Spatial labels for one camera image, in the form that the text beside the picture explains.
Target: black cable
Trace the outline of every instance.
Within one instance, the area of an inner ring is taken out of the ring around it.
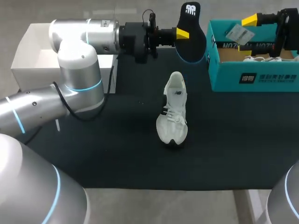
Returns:
[[[149,9],[146,9],[146,10],[142,13],[142,22],[143,22],[143,25],[142,25],[142,26],[144,26],[144,19],[143,19],[143,16],[144,16],[145,12],[147,12],[147,11],[151,11],[152,13],[154,13],[154,11],[151,10],[150,8],[149,8]]]
[[[24,142],[24,145],[28,145],[37,136],[41,129],[42,126],[38,127],[37,131],[26,142]]]

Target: black mat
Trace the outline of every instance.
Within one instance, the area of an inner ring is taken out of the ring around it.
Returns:
[[[299,94],[212,92],[205,62],[158,53],[144,65],[120,57],[117,94],[95,122],[60,119],[61,132],[50,122],[29,146],[86,188],[272,188],[299,158]],[[171,151],[156,119],[176,70],[186,78],[189,133],[185,148]]]

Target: insole logo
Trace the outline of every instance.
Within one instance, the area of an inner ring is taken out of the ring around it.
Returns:
[[[191,5],[186,5],[186,13],[190,15],[195,15],[196,7]]]

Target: robotic arm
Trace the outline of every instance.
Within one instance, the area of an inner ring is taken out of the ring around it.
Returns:
[[[296,50],[299,54],[299,14],[297,8],[286,8],[277,14],[257,13],[242,20],[242,26],[261,26],[277,24],[276,37],[273,46],[267,48],[258,46],[239,46],[240,51],[251,51],[251,56],[269,54],[278,57],[282,49]]]
[[[182,5],[176,28],[156,26],[152,12],[149,21],[54,20],[49,39],[57,52],[61,70],[61,95],[75,112],[97,111],[104,102],[103,83],[97,55],[132,55],[137,63],[146,63],[148,55],[158,57],[157,46],[176,47],[186,62],[198,62],[205,53],[206,38],[199,26],[200,4]],[[16,136],[34,127],[68,115],[57,87],[17,93],[0,100],[0,133]]]

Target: gray floor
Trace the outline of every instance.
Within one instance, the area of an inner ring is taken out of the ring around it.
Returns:
[[[22,35],[31,23],[57,18],[117,18],[141,21],[151,8],[160,28],[174,27],[184,0],[0,0],[0,98],[18,91],[10,66]],[[200,24],[204,32],[210,19],[241,19],[256,12],[273,13],[299,7],[298,0],[201,0]],[[201,223],[236,224],[232,191],[183,192],[125,189],[88,189],[92,224]],[[261,191],[266,200],[269,191]],[[238,210],[243,220],[248,213]]]

